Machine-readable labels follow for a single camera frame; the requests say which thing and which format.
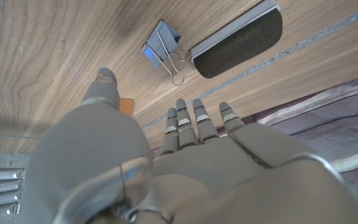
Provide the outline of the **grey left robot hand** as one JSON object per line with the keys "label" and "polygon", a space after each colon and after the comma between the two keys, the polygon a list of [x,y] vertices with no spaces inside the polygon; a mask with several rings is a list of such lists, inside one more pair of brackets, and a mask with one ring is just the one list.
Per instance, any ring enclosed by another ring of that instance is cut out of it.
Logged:
{"label": "grey left robot hand", "polygon": [[178,100],[162,156],[119,110],[114,73],[100,68],[79,107],[32,151],[24,223],[358,223],[358,201],[317,152],[227,103],[220,136],[202,102]]}

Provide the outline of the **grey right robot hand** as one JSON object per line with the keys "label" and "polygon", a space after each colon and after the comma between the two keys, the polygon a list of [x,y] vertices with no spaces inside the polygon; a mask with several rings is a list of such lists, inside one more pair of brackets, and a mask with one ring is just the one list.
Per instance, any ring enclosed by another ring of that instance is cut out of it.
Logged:
{"label": "grey right robot hand", "polygon": [[21,167],[0,167],[0,218],[20,213],[25,175]]}

